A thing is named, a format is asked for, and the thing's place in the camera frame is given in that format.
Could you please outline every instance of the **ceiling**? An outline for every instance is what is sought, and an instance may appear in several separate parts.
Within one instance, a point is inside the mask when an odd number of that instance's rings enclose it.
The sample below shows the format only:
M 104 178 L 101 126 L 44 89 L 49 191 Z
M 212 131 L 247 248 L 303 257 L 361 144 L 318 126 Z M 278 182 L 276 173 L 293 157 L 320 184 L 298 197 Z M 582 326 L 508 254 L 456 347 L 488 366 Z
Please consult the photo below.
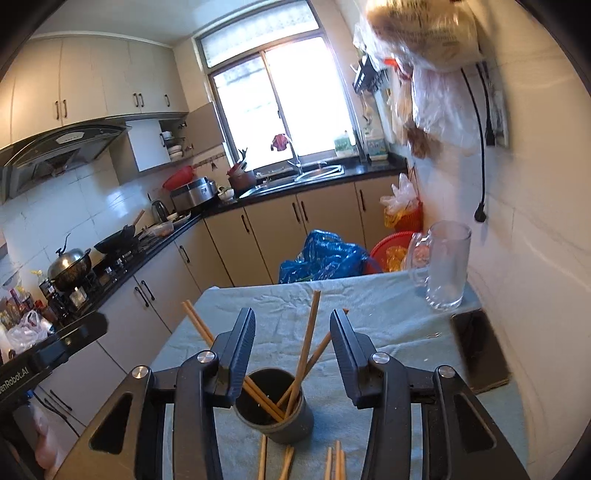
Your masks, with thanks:
M 67 0 L 35 34 L 93 31 L 174 46 L 255 0 Z

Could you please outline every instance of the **blue plastic bag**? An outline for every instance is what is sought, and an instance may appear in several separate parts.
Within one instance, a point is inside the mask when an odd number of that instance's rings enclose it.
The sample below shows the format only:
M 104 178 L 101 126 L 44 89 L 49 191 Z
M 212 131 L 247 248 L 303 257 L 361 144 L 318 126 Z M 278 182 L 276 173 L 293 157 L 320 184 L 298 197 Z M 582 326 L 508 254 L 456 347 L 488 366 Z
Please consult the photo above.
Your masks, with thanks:
M 281 264 L 279 283 L 357 277 L 368 258 L 365 248 L 347 244 L 335 233 L 313 230 L 295 261 Z

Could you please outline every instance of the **metal screw cap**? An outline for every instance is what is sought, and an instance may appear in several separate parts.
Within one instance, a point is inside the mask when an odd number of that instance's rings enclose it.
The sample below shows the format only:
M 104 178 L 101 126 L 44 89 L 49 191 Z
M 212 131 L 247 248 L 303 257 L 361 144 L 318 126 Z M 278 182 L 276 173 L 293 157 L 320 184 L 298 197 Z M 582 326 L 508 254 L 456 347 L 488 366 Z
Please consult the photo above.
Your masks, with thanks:
M 437 371 L 443 378 L 453 378 L 456 376 L 456 371 L 449 365 L 442 365 Z
M 387 364 L 390 361 L 390 356 L 384 352 L 375 352 L 371 356 L 371 360 L 373 360 L 377 364 Z
M 209 351 L 209 350 L 205 350 L 203 352 L 199 352 L 197 354 L 197 360 L 202 363 L 202 364 L 208 364 L 209 362 L 211 362 L 214 358 L 216 357 L 216 354 Z
M 135 367 L 133 369 L 133 371 L 131 372 L 131 374 L 135 377 L 135 378 L 144 378 L 146 375 L 148 375 L 148 372 L 150 371 L 150 369 L 148 367 L 145 367 L 143 365 L 140 365 L 139 367 Z

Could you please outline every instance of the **window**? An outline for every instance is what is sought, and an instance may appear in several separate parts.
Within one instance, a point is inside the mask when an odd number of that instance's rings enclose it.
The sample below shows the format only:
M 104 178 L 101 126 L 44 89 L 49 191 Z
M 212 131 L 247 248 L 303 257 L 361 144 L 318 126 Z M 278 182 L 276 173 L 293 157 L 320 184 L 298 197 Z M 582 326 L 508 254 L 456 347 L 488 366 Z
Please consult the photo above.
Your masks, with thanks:
M 272 151 L 287 134 L 302 163 L 334 155 L 344 132 L 355 144 L 339 72 L 305 1 L 270 8 L 201 39 L 212 88 L 236 154 L 247 170 L 293 160 Z

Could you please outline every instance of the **glass pitcher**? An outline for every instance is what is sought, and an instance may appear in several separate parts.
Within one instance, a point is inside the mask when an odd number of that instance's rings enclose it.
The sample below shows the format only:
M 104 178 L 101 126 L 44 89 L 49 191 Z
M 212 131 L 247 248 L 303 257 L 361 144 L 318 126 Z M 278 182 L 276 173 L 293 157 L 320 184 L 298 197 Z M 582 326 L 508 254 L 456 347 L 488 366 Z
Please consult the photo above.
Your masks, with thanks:
M 416 286 L 427 287 L 432 308 L 453 310 L 462 303 L 471 237 L 467 225 L 448 220 L 434 223 L 427 235 L 413 235 L 406 268 Z

